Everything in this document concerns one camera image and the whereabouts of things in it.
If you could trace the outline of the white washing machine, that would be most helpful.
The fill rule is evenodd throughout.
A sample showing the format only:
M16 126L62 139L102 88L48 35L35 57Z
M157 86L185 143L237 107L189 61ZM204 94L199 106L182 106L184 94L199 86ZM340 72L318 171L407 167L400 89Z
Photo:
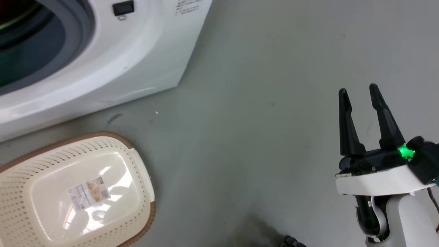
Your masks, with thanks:
M24 89L0 95L0 142L176 87L213 0L175 16L177 0L88 0L95 27L72 63Z

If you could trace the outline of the grey rubber door gasket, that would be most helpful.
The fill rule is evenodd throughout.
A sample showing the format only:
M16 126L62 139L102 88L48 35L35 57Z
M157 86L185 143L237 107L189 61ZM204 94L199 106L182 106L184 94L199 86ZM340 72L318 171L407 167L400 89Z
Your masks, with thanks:
M94 27L88 0L0 0L0 95L72 63L89 44Z

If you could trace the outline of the paper sticker with print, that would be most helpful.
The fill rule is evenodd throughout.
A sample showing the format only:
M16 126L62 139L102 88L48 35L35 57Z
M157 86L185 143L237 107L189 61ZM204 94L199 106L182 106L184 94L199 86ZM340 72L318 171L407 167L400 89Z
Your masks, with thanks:
M97 177L67 190L75 211L88 209L110 198L108 187L102 177Z

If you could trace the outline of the black door latch socket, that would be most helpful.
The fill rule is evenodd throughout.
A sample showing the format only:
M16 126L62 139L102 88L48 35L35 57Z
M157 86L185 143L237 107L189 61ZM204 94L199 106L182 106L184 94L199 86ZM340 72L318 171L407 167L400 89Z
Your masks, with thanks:
M114 16L122 16L135 12L134 0L117 2L112 5Z

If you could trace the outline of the printed washing machine label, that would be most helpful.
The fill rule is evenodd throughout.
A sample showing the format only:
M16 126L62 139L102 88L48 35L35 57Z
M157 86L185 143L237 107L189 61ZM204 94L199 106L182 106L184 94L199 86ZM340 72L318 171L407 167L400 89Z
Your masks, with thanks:
M203 0L177 0L174 7L175 16L197 11L202 6Z

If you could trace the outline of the cream perforated laundry basket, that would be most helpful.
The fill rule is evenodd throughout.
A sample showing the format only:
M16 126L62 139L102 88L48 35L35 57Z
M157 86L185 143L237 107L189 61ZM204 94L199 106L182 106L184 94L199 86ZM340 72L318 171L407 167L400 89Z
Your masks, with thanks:
M67 190L97 177L110 198L75 211ZM66 139L0 165L0 247L132 247L155 216L147 167L113 132Z

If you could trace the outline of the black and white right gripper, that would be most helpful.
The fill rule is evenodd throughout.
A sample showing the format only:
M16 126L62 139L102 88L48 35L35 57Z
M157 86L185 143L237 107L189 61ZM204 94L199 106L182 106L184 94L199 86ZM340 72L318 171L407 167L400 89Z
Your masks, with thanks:
M415 152L408 148L400 148L405 144L405 139L378 85L371 83L369 91L372 106L377 113L381 135L379 144L383 150L365 153L365 147L359 142L351 116L352 105L348 92L346 89L340 89L339 141L340 154L344 158L339 162L340 172L335 175L338 193L354 196L389 196L414 193L436 186L435 178L429 182L422 182L409 168Z

